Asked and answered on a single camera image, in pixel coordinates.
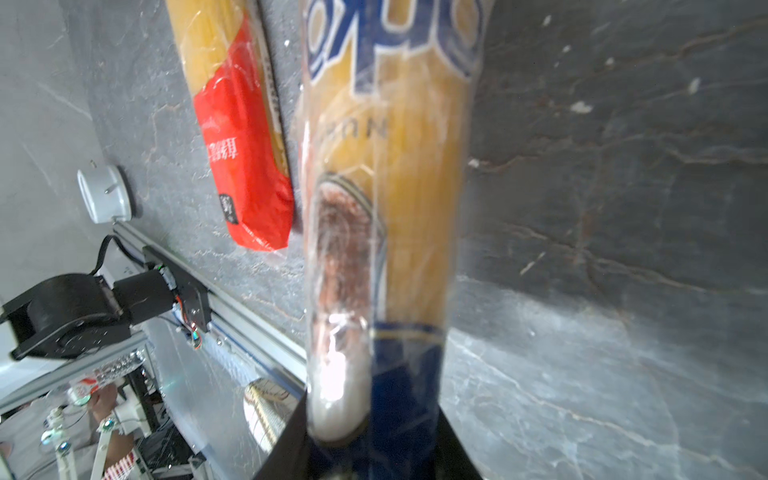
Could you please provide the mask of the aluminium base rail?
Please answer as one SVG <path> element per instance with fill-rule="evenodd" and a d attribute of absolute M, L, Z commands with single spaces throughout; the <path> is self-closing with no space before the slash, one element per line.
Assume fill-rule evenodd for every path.
<path fill-rule="evenodd" d="M 306 354 L 299 343 L 289 338 L 266 317 L 250 310 L 213 280 L 206 278 L 202 271 L 188 261 L 160 246 L 135 227 L 119 222 L 113 232 L 132 247 L 153 248 L 202 283 L 208 293 L 214 329 L 229 342 L 237 345 L 243 354 L 261 365 L 293 396 L 303 396 Z"/>

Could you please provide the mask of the red yellow spaghetti bag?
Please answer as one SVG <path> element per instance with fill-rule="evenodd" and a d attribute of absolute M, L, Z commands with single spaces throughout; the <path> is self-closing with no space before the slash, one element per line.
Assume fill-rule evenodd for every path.
<path fill-rule="evenodd" d="M 295 201 L 258 5 L 166 7 L 228 232 L 245 248 L 281 250 Z"/>

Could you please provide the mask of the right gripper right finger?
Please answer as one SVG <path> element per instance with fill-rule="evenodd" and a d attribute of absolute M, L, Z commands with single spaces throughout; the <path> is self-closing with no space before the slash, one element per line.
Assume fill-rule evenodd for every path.
<path fill-rule="evenodd" d="M 443 410 L 439 412 L 434 458 L 437 480 L 482 480 Z"/>

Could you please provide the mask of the white round clock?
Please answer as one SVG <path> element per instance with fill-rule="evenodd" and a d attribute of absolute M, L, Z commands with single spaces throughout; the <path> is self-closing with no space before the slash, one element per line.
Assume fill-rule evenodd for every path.
<path fill-rule="evenodd" d="M 77 184 L 89 218 L 94 224 L 128 222 L 133 204 L 121 170 L 105 165 L 77 172 Z"/>

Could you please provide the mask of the dark blue spaghetti bag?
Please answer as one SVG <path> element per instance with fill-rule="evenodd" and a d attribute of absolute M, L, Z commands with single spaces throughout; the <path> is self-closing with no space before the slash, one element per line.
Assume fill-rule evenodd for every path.
<path fill-rule="evenodd" d="M 490 1 L 306 1 L 312 479 L 437 479 L 458 208 Z"/>

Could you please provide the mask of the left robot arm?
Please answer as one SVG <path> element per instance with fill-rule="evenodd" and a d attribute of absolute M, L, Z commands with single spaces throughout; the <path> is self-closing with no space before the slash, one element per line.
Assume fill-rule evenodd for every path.
<path fill-rule="evenodd" d="M 198 340 L 211 321 L 207 288 L 157 248 L 136 257 L 118 236 L 106 236 L 91 272 L 51 277 L 2 305 L 1 396 L 128 340 L 168 312 Z"/>

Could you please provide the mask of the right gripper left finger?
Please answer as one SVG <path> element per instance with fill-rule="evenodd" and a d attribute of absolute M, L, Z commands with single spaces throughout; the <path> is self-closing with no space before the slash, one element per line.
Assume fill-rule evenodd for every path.
<path fill-rule="evenodd" d="M 311 440 L 307 433 L 306 395 L 299 400 L 286 427 L 253 480 L 308 480 Z"/>

